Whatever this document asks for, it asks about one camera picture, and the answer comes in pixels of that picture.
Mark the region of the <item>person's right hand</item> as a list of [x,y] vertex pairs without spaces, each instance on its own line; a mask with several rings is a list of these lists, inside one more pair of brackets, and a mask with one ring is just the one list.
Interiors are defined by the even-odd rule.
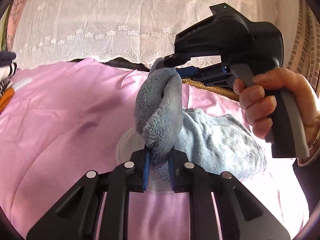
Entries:
[[236,79],[233,89],[254,135],[264,139],[273,124],[269,115],[276,109],[277,101],[274,96],[266,96],[265,91],[286,88],[295,96],[310,152],[309,157],[298,159],[298,165],[303,167],[313,163],[319,158],[319,98],[310,83],[301,74],[284,68],[257,75],[253,82],[254,86],[246,88],[242,80]]

